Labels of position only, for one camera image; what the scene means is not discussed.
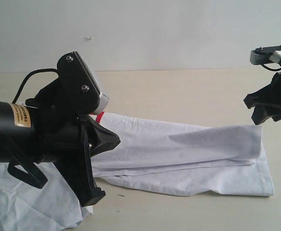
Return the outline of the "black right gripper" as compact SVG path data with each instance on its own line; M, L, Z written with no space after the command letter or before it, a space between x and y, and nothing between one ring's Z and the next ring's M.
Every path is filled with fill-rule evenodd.
M255 125L261 125L270 118L281 120L281 70L274 74L268 86L247 94L243 102L248 109L254 107L251 119Z

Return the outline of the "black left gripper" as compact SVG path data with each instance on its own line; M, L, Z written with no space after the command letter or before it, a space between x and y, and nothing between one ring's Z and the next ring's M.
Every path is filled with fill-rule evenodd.
M92 114L75 110L59 79L27 99L26 104L38 114L35 137L25 151L28 160L55 162L80 206L97 204L105 191L95 183L90 156L113 150L121 143L119 136L96 122Z

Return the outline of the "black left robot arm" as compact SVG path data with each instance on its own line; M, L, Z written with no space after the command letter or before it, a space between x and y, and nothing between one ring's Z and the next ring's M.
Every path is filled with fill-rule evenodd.
M0 163L8 164L10 175L38 189L48 181L38 164L53 163L81 206L97 204L105 192L95 183L91 158L120 143L92 118L107 102L96 81L67 84L59 79L24 106L0 102Z

